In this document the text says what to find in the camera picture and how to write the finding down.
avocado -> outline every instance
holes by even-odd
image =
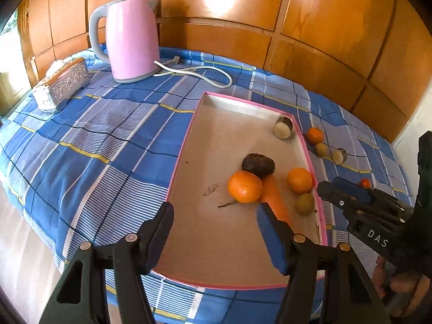
[[[274,172],[274,161],[263,154],[250,153],[243,159],[241,169],[263,179]]]

pink electric kettle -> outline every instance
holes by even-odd
[[[151,77],[159,67],[159,42],[154,9],[158,0],[114,0],[94,10],[89,21],[95,54],[111,64],[114,80],[133,83]],[[106,17],[108,55],[98,39],[98,22]]]

carrot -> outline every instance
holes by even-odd
[[[292,226],[291,218],[288,214],[288,208],[282,201],[280,192],[276,186],[276,180],[273,174],[263,178],[263,192],[260,197],[261,202],[267,202],[278,220],[287,222]]]

tray rim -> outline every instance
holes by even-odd
[[[187,127],[186,133],[184,135],[184,139],[183,139],[183,142],[181,144],[180,151],[178,153],[178,158],[177,158],[177,161],[176,161],[176,163],[174,165],[174,170],[172,172],[171,179],[170,179],[170,182],[169,182],[168,191],[167,191],[167,197],[169,196],[169,193],[171,192],[172,183],[173,183],[173,181],[174,181],[174,179],[176,177],[176,173],[177,173],[178,163],[180,161],[180,157],[181,157],[181,154],[183,152],[185,142],[186,142],[187,137],[189,135],[189,131],[191,130],[192,123],[193,123],[193,121],[195,119],[195,114],[197,113],[198,107],[202,104],[202,102],[203,102],[203,100],[204,100],[204,98],[206,96],[215,96],[215,97],[226,98],[226,99],[234,100],[234,101],[238,101],[238,102],[243,102],[243,103],[246,103],[246,104],[249,104],[249,105],[252,105],[252,106],[260,107],[260,108],[263,108],[263,109],[266,109],[266,110],[270,110],[270,111],[279,113],[281,115],[284,115],[284,116],[288,117],[292,121],[292,123],[293,123],[293,125],[295,127],[295,131],[297,132],[297,135],[299,137],[300,143],[302,145],[303,153],[304,153],[305,158],[306,158],[306,162],[307,162],[307,165],[308,165],[308,168],[309,168],[309,172],[313,173],[312,174],[312,180],[313,180],[312,191],[314,193],[315,201],[317,203],[318,221],[319,221],[319,224],[317,223],[317,226],[320,229],[320,231],[319,231],[320,240],[321,240],[320,244],[323,245],[323,246],[328,246],[327,230],[325,228],[325,219],[324,219],[324,212],[323,212],[322,201],[321,201],[321,198],[318,196],[318,193],[317,193],[318,182],[317,182],[317,179],[316,179],[316,173],[315,173],[315,169],[314,169],[314,167],[312,165],[310,154],[309,154],[308,148],[306,146],[306,141],[305,141],[305,139],[303,137],[303,133],[302,133],[302,131],[300,129],[300,126],[299,126],[299,124],[297,123],[297,120],[295,119],[295,117],[292,114],[284,112],[282,110],[278,110],[278,109],[270,107],[270,106],[266,106],[264,104],[260,104],[260,103],[253,102],[253,101],[250,101],[250,100],[245,100],[245,99],[242,99],[242,98],[239,98],[239,97],[234,97],[234,96],[229,96],[229,95],[224,95],[224,94],[218,94],[216,92],[203,92],[203,94],[202,94],[202,96],[201,96],[201,98],[200,98],[200,100],[198,102],[197,108],[195,109],[194,113],[192,114],[191,121],[189,122],[189,125]],[[184,282],[184,281],[181,281],[181,280],[177,280],[176,278],[173,278],[173,277],[165,276],[164,274],[161,274],[161,273],[157,273],[157,274],[160,274],[161,276],[166,277],[167,279],[174,280],[174,281],[179,282],[181,284],[185,284],[185,285],[189,285],[189,286],[196,286],[196,287],[203,287],[203,288],[206,288],[206,289],[219,289],[219,290],[265,290],[265,289],[278,289],[278,288],[281,288],[281,287],[286,287],[286,284],[273,284],[273,285],[267,285],[267,286],[262,286],[262,285],[257,285],[257,286],[229,286],[229,285],[228,286],[226,286],[226,285],[224,285],[224,286],[218,286],[218,285],[215,285],[215,284],[203,284],[203,283],[196,283],[196,282]],[[317,281],[320,280],[320,279],[322,279],[322,278],[324,278],[324,274],[322,272],[319,272],[319,275],[317,276]]]

orange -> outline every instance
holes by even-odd
[[[312,144],[317,145],[319,143],[322,143],[324,141],[324,133],[319,130],[318,128],[310,128],[306,132],[306,139]]]
[[[228,192],[236,201],[251,203],[260,198],[263,182],[250,172],[238,171],[228,180]]]
[[[312,189],[312,175],[304,168],[293,168],[286,176],[286,183],[295,193],[301,194]]]

